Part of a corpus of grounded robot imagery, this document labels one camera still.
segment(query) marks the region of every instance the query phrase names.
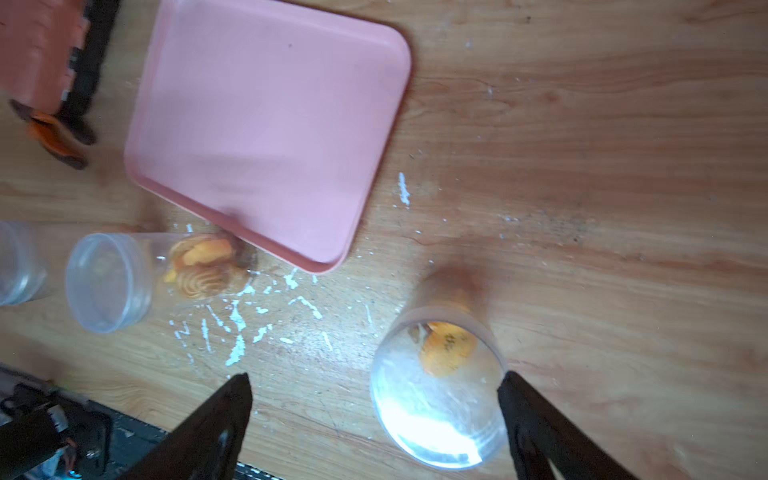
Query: wooden table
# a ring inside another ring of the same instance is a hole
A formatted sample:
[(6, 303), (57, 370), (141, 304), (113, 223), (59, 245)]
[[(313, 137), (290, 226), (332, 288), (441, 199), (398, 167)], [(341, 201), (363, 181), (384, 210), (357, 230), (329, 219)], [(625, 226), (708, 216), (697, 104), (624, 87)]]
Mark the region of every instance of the wooden table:
[[(764, 478), (768, 4), (309, 3), (395, 26), (414, 58), (343, 266), (316, 284), (297, 273), (288, 291), (290, 267), (260, 255), (230, 367), (234, 333), (207, 309), (97, 336), (56, 296), (0, 310), (0, 361), (166, 429), (247, 371), (257, 412), (240, 459), (285, 478), (514, 478), (506, 452), (467, 472), (417, 464), (369, 399), (373, 353), (409, 292), (458, 264), (484, 280), (511, 368), (638, 476)], [(4, 218), (211, 228), (121, 164), (156, 7), (123, 2), (88, 170), (53, 161), (0, 109)], [(323, 319), (289, 306), (298, 295)], [(227, 305), (210, 306), (226, 319)]]

